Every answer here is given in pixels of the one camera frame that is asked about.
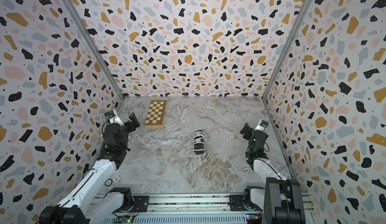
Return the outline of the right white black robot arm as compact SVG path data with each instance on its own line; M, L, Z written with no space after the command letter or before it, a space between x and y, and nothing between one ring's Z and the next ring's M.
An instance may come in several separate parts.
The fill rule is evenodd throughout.
M267 127L268 122L260 120L255 128L245 124L240 131L248 141L246 162L265 185L264 188L246 187L244 206L247 210L259 208L262 224L305 224L306 216L299 182L281 174L266 154Z

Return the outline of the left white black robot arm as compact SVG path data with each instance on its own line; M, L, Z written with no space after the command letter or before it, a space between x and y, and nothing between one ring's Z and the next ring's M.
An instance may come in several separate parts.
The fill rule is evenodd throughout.
M105 113L102 130L103 146L94 166L79 185L55 206L46 207L39 216L40 224L99 224L114 212L132 212L137 205L130 188L115 187L93 207L91 201L123 163L130 133L140 123L134 113L122 122L115 110Z

